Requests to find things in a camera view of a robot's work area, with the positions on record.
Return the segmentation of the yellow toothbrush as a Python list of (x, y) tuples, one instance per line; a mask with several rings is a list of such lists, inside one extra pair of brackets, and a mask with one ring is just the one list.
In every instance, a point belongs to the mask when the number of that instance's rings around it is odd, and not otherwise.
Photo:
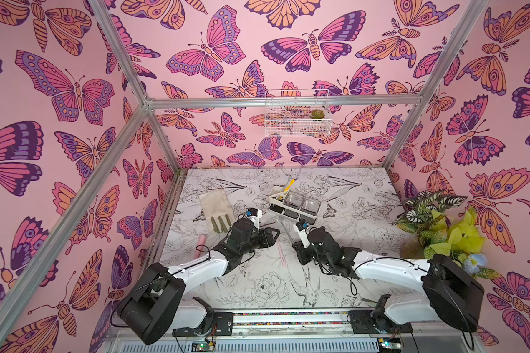
[(288, 194), (294, 182), (295, 182), (295, 179), (290, 179), (290, 181), (287, 182), (287, 184), (285, 185), (285, 188), (281, 192), (281, 198), (284, 198)]

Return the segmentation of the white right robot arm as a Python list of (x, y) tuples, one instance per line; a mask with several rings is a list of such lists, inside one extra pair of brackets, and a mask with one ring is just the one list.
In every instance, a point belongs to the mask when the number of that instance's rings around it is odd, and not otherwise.
[(413, 291), (380, 297), (370, 315), (377, 330), (443, 322), (462, 332), (477, 331), (484, 288), (449, 257), (436, 254), (430, 260), (411, 260), (341, 247), (327, 229), (308, 222), (297, 222), (294, 231), (299, 240), (292, 246), (301, 265), (313, 262), (329, 276), (380, 280)]

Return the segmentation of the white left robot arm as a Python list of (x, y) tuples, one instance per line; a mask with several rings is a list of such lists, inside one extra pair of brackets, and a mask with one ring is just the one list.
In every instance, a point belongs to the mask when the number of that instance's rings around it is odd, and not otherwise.
[(169, 331), (209, 335), (217, 326), (214, 309), (190, 292), (232, 272), (246, 254), (273, 247), (280, 234), (279, 229), (258, 228), (253, 220), (241, 218), (216, 246), (203, 247), (201, 257), (178, 266), (150, 265), (114, 313), (147, 345)]

